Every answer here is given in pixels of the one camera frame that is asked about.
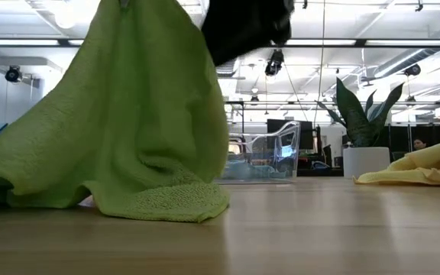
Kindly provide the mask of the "pale lime green microfiber towel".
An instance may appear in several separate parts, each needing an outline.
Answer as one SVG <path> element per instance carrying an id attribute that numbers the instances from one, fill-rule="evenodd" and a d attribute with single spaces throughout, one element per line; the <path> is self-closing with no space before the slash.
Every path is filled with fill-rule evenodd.
<path id="1" fill-rule="evenodd" d="M 13 208 L 92 197 L 109 216 L 202 222 L 228 206 L 227 155 L 215 66 L 177 0 L 101 0 L 63 78 L 0 133 Z"/>

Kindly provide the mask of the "round white ceiling lamp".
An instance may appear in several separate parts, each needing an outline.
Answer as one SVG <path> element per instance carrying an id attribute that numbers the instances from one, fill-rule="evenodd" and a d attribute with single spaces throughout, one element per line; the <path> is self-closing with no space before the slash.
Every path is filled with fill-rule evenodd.
<path id="1" fill-rule="evenodd" d="M 56 4 L 53 8 L 55 22 L 63 29 L 70 29 L 76 24 L 75 12 L 66 2 Z"/>

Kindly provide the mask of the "yellow microfiber towel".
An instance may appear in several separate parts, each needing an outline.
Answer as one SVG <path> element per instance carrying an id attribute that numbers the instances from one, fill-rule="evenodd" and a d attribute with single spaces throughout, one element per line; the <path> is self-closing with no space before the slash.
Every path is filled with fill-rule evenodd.
<path id="1" fill-rule="evenodd" d="M 440 144 L 407 153 L 385 170 L 353 178 L 356 184 L 440 186 Z"/>

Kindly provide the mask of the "black computer monitor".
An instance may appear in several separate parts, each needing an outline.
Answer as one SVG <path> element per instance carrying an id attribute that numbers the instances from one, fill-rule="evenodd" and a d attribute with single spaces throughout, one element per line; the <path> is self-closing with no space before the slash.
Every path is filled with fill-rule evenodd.
<path id="1" fill-rule="evenodd" d="M 279 131 L 289 120 L 268 119 L 267 132 L 274 133 Z M 310 121 L 299 121 L 299 149 L 312 150 L 313 149 L 313 127 Z"/>

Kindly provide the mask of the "long ceiling light rail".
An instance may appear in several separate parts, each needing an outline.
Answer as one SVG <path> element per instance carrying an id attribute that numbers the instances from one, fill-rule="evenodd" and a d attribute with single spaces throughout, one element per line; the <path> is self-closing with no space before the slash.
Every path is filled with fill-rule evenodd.
<path id="1" fill-rule="evenodd" d="M 83 39 L 0 38 L 0 47 L 80 47 Z M 283 47 L 288 48 L 440 48 L 439 39 L 291 39 Z"/>

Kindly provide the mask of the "black room divider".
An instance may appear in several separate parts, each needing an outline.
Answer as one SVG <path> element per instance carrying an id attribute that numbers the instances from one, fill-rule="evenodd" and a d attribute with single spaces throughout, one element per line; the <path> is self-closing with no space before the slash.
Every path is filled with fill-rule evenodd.
<path id="1" fill-rule="evenodd" d="M 440 124 L 423 122 L 416 125 L 404 124 L 389 125 L 384 128 L 385 138 L 392 152 L 409 153 L 414 151 L 413 140 L 423 139 L 427 147 L 440 144 Z"/>

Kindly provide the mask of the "green plant in white pot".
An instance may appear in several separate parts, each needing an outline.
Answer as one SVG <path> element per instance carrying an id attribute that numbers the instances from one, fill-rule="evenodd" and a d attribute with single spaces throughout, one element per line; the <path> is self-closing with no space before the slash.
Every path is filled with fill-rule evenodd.
<path id="1" fill-rule="evenodd" d="M 343 172 L 348 179 L 357 179 L 365 173 L 377 172 L 390 165 L 390 149 L 378 141 L 392 107 L 400 100 L 403 84 L 392 89 L 387 98 L 374 105 L 369 95 L 364 105 L 358 97 L 338 79 L 336 107 L 333 111 L 323 102 L 318 107 L 326 110 L 333 121 L 344 126 L 351 145 L 343 150 Z"/>

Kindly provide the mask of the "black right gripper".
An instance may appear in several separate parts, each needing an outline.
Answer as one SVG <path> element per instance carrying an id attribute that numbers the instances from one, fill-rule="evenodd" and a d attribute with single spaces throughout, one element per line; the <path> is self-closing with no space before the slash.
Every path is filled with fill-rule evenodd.
<path id="1" fill-rule="evenodd" d="M 291 38 L 294 0 L 209 0 L 201 31 L 213 63 L 285 44 Z"/>

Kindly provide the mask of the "clear plastic bin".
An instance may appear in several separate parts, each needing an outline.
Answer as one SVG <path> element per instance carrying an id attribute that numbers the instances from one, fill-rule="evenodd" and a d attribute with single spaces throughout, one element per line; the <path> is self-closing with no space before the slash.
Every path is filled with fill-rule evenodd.
<path id="1" fill-rule="evenodd" d="M 300 125 L 289 121 L 279 131 L 266 134 L 231 133 L 228 161 L 268 165 L 286 172 L 284 179 L 216 180 L 220 184 L 288 183 L 297 177 Z"/>

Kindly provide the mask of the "round black ceiling device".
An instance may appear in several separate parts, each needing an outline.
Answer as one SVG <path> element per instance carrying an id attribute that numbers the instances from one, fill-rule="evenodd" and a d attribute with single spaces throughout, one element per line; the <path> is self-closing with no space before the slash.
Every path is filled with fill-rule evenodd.
<path id="1" fill-rule="evenodd" d="M 406 76 L 418 76 L 421 73 L 422 69 L 419 66 L 418 63 L 413 64 L 412 66 L 409 66 L 408 68 L 406 68 L 403 73 Z"/>
<path id="2" fill-rule="evenodd" d="M 10 83 L 19 83 L 23 79 L 23 74 L 19 66 L 10 66 L 5 73 L 5 79 Z"/>

